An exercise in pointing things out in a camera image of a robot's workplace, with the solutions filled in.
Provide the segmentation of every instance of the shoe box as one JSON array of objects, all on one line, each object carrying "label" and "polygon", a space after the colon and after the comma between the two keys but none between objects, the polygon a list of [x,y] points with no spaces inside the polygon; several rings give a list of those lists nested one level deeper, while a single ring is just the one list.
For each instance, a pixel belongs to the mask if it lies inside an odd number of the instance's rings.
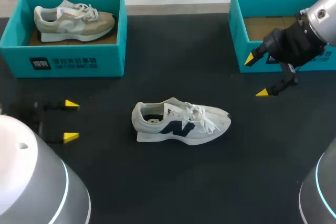
[{"label": "shoe box", "polygon": [[127,13],[124,0],[68,0],[112,13],[117,28],[92,42],[42,43],[34,8],[55,8],[63,0],[18,0],[0,41],[0,52],[17,78],[120,77],[124,74]]},{"label": "shoe box", "polygon": [[[228,22],[241,72],[278,72],[279,64],[266,54],[252,67],[244,63],[251,50],[274,28],[286,28],[295,22],[295,14],[309,8],[318,0],[231,0]],[[336,48],[327,46],[325,52],[300,68],[335,70]]]}]

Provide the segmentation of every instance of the person's shoe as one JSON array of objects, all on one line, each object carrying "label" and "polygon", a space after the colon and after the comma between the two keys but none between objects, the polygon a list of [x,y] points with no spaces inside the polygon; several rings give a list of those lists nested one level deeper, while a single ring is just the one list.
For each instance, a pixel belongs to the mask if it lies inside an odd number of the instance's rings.
[{"label": "person's shoe", "polygon": [[138,142],[177,139],[197,145],[221,136],[231,119],[224,110],[170,98],[161,103],[139,102],[132,112],[132,123]]},{"label": "person's shoe", "polygon": [[42,42],[96,40],[111,31],[116,22],[111,13],[98,12],[91,5],[67,0],[53,9],[36,6],[34,20]]}]

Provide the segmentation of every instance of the shoelace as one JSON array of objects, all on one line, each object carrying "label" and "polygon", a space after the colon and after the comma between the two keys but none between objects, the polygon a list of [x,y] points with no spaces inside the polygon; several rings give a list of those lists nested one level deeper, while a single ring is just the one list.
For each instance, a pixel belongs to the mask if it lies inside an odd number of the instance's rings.
[{"label": "shoelace", "polygon": [[81,16],[77,16],[75,17],[75,19],[78,18],[84,18],[87,19],[87,21],[95,21],[99,18],[99,14],[97,9],[92,8],[91,5],[86,5],[86,4],[76,4],[75,8],[79,8],[80,12],[86,12],[85,14],[81,15]]},{"label": "shoelace", "polygon": [[[187,120],[188,122],[191,122],[191,123],[200,122],[204,131],[208,134],[212,134],[215,129],[218,129],[220,131],[220,129],[216,126],[216,124],[213,123],[211,120],[209,120],[205,116],[205,108],[204,107],[193,105],[193,104],[188,103],[188,102],[186,102],[186,104],[190,105],[191,108],[185,107],[187,109],[187,113],[183,117],[185,120]],[[195,110],[198,112],[198,115],[194,115],[193,112]]]}]

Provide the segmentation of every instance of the navy n logo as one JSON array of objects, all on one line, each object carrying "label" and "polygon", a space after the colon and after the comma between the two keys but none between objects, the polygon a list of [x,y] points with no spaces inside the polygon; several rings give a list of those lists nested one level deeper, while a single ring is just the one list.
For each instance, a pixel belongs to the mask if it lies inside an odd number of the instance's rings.
[{"label": "navy n logo", "polygon": [[174,135],[186,137],[194,127],[195,124],[188,122],[182,129],[181,121],[171,121],[160,133],[167,134],[173,132]]}]

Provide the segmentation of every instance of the black mat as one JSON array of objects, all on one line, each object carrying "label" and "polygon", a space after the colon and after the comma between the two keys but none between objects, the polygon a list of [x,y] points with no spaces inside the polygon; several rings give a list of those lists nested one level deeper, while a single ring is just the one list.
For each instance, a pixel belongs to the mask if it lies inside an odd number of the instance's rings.
[{"label": "black mat", "polygon": [[[63,119],[80,139],[53,149],[88,187],[93,224],[302,223],[300,185],[336,130],[336,72],[301,72],[279,97],[255,97],[280,76],[239,73],[225,14],[129,17],[121,79],[16,81],[0,70],[5,105],[81,105]],[[170,97],[222,108],[232,125],[200,146],[137,143],[135,104]]]}]

